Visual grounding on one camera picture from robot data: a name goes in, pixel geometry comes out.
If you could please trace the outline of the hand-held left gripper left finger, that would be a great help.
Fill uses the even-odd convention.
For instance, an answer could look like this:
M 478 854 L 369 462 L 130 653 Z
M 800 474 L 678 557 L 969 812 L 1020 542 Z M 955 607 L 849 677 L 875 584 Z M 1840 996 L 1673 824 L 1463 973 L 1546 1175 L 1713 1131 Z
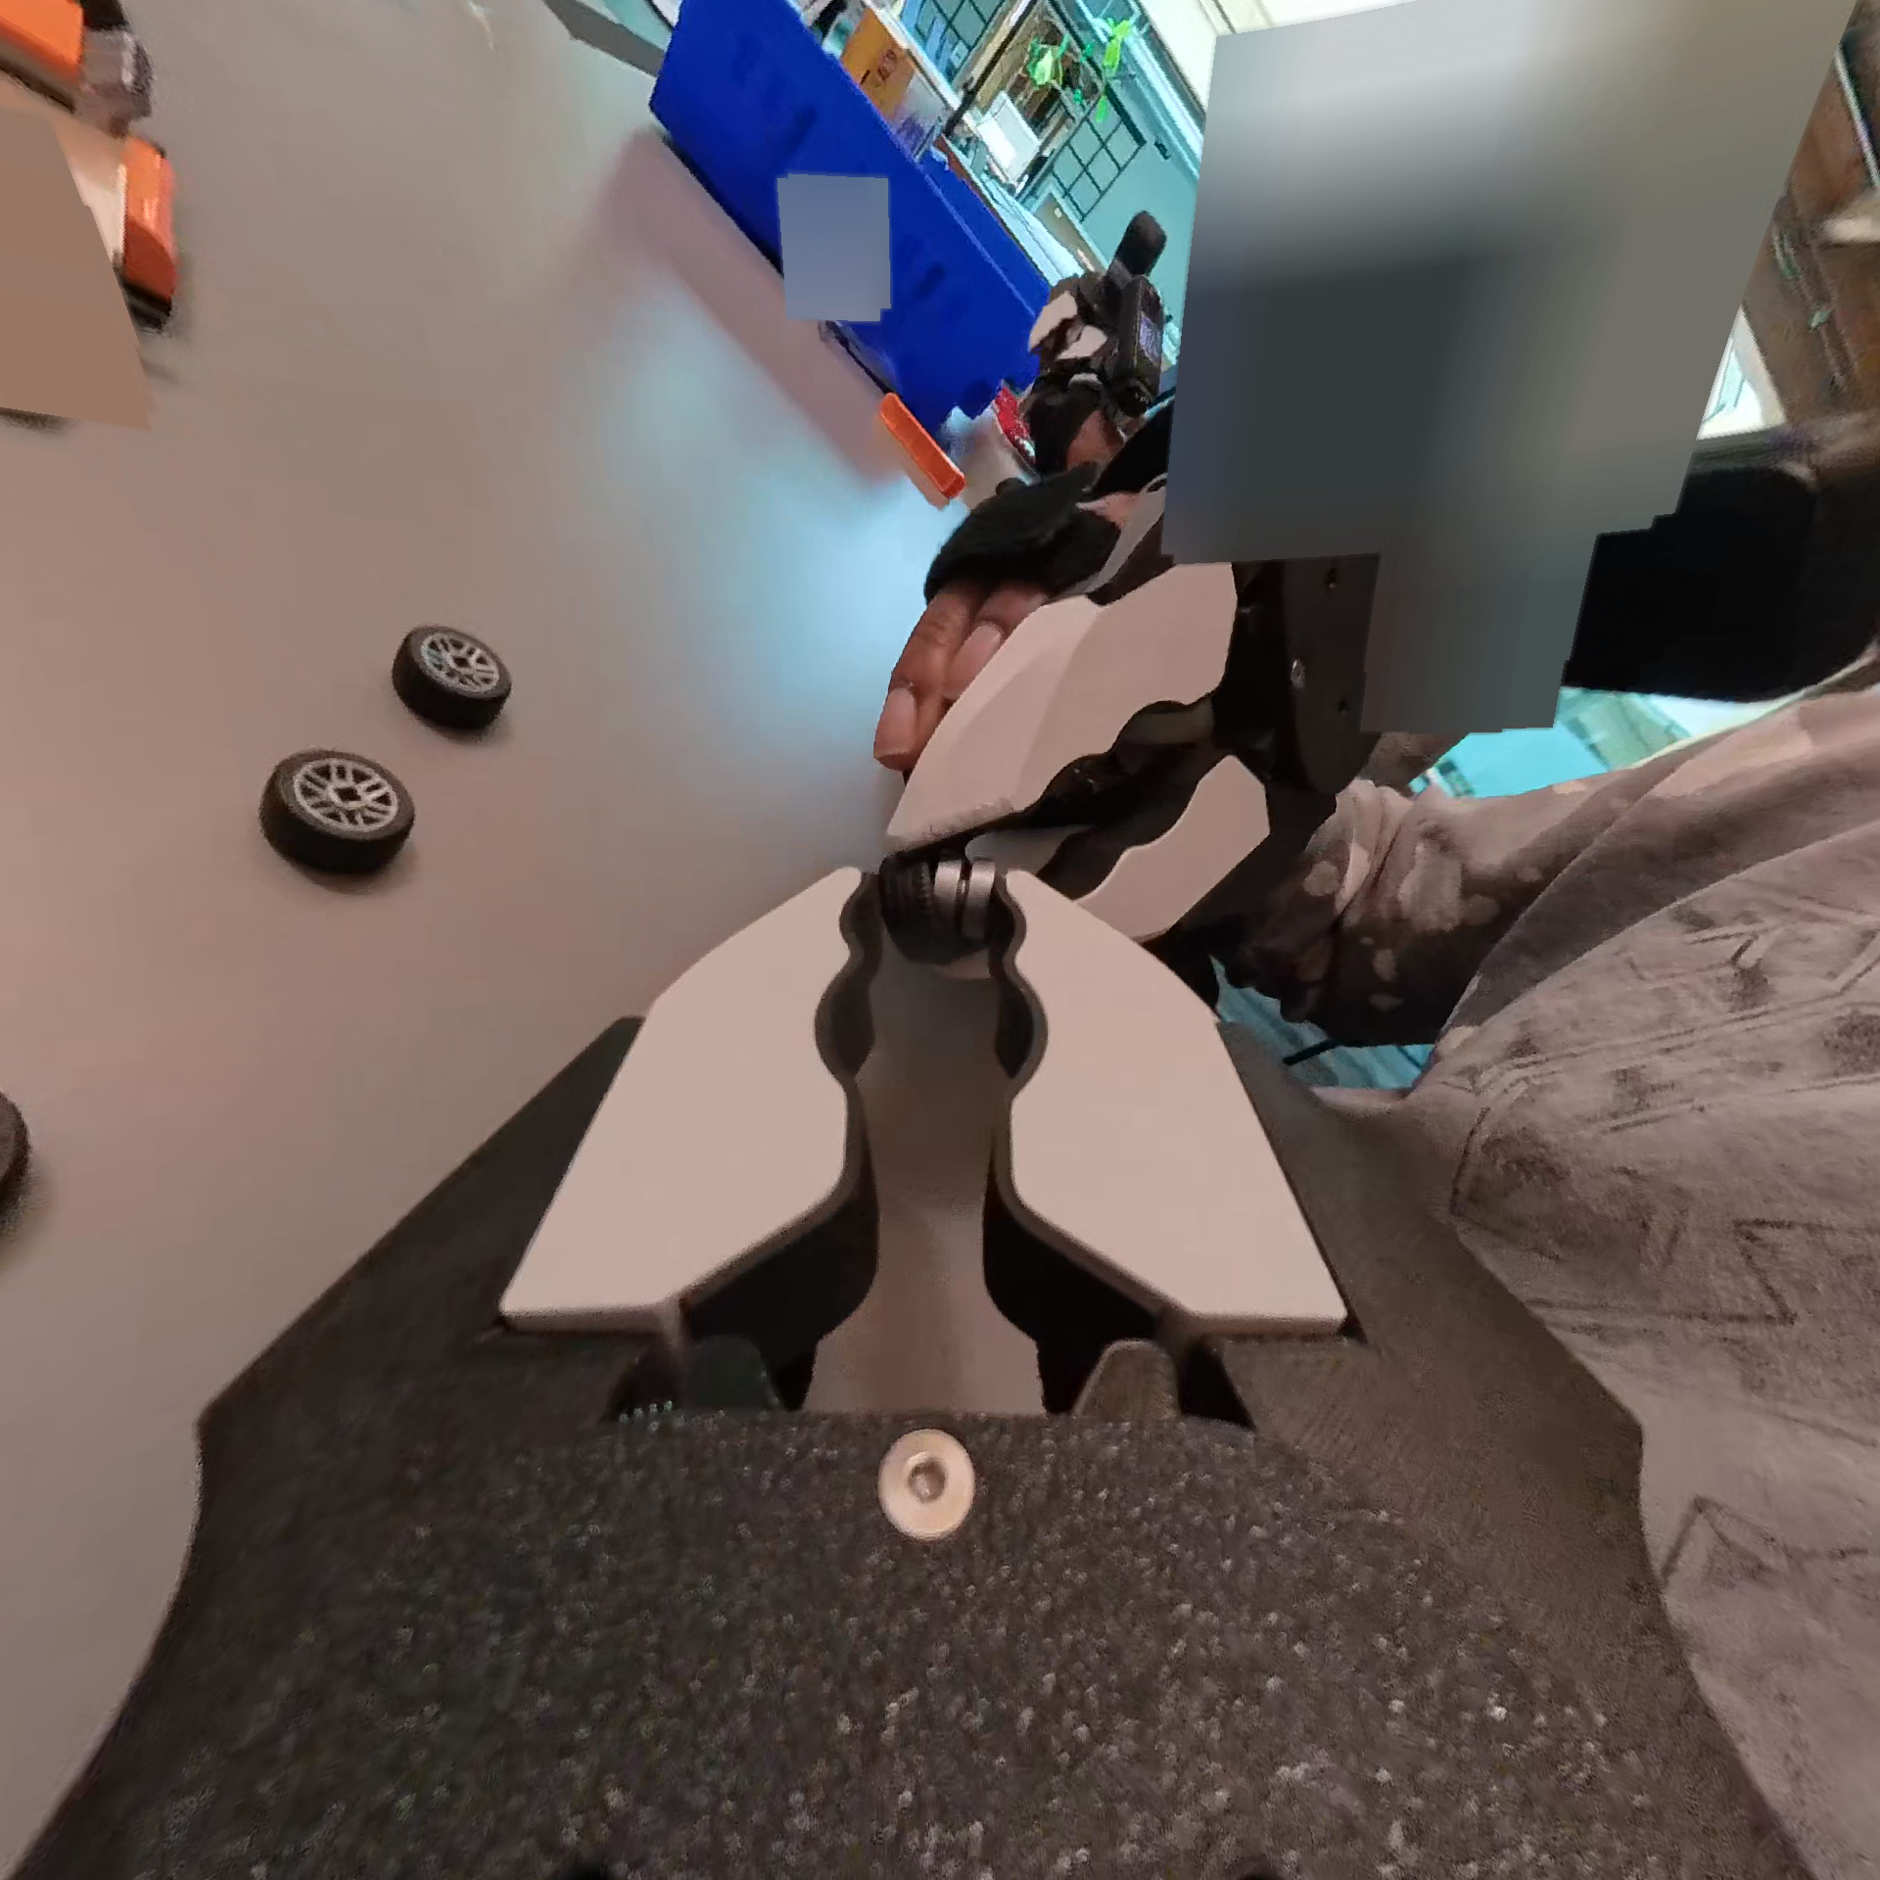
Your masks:
M 851 1218 L 860 1281 L 772 1298 L 749 1336 L 837 1325 L 872 1281 L 875 973 L 878 880 L 840 866 L 665 985 L 506 1287 L 506 1325 L 707 1336 L 735 1287 Z

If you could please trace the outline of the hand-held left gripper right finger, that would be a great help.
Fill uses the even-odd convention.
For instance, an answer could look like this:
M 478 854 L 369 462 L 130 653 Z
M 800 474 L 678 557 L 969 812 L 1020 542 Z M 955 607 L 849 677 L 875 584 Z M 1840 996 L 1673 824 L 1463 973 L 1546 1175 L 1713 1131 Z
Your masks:
M 1212 1007 L 1033 874 L 1005 874 L 1000 903 L 1032 1024 L 999 1152 L 1015 1218 L 1182 1336 L 1345 1329 Z

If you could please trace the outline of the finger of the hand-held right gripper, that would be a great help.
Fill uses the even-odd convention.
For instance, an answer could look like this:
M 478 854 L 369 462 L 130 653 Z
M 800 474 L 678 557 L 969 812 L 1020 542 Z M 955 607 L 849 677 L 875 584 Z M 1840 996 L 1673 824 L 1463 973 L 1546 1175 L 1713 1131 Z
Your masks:
M 884 831 L 890 854 L 978 834 L 1035 810 L 1147 709 L 1207 697 L 1228 663 L 1238 581 L 1178 565 L 1131 593 L 1033 611 L 969 684 L 920 756 Z
M 1184 761 L 1109 827 L 1069 834 L 1045 882 L 1136 942 L 1195 914 L 1270 836 L 1269 791 L 1243 761 Z

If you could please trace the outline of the orange white lego car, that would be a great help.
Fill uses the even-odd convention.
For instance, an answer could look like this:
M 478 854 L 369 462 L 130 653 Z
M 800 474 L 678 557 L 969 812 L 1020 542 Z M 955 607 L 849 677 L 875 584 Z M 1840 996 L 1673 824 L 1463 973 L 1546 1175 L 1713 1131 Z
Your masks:
M 180 284 L 176 170 L 142 130 L 155 63 L 117 1 L 6 1 L 2 102 L 46 121 L 130 315 L 160 333 Z

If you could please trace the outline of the person's right hand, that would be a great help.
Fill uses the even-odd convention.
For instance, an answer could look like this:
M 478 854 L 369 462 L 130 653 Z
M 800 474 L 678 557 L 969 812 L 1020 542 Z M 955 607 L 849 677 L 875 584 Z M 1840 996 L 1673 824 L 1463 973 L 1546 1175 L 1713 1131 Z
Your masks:
M 1033 472 L 1000 480 L 936 553 L 878 720 L 879 766 L 913 771 L 999 646 L 1040 605 L 1096 577 L 1136 494 L 1167 474 L 1169 315 L 1153 278 L 1167 241 L 1143 208 L 1106 266 L 1052 285 L 1020 399 Z

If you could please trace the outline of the orange plastic part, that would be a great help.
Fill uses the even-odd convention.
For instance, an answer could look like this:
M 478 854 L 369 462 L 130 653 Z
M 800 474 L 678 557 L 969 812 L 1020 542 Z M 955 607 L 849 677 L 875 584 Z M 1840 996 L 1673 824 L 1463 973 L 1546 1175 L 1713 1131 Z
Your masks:
M 967 472 L 948 449 L 914 418 L 897 392 L 884 392 L 878 423 L 894 446 L 901 467 L 933 504 L 953 504 L 967 487 Z

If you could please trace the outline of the blue storage bin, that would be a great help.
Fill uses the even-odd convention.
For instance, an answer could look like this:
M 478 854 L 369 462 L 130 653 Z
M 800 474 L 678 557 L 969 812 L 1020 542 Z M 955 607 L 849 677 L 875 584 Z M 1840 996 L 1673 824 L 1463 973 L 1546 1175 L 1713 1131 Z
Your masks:
M 892 131 L 856 79 L 786 1 L 679 7 L 650 108 L 671 145 L 753 244 L 782 265 L 780 178 L 879 177 L 890 300 L 844 323 L 860 356 L 932 434 L 1033 379 L 1042 271 L 997 213 Z

